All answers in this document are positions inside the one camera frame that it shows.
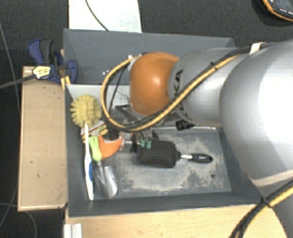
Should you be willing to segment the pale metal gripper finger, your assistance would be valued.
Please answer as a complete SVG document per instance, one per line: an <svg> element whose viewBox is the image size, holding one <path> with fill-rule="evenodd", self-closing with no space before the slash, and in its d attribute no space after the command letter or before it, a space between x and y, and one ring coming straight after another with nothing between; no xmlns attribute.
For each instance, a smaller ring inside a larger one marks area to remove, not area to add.
<svg viewBox="0 0 293 238"><path fill-rule="evenodd" d="M133 137L125 138L122 144L123 151L136 151L136 143Z"/></svg>

